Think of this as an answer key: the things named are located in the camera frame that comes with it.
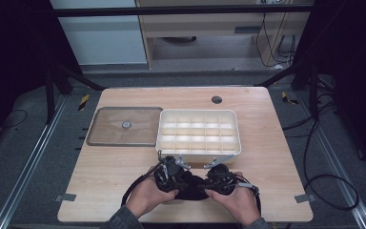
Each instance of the wooden table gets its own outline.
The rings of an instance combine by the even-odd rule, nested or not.
[[[222,103],[212,103],[212,97]],[[237,115],[242,152],[230,171],[242,171],[260,189],[262,217],[271,222],[303,222],[313,218],[298,172],[265,88],[126,88],[105,90],[102,107],[161,107],[163,109],[232,110]],[[64,222],[106,221],[120,207],[129,186],[157,162],[154,147],[89,146],[85,142],[74,168],[58,218]],[[192,168],[205,177],[207,170]],[[223,207],[210,199],[173,200],[143,216],[143,222],[233,222]]]

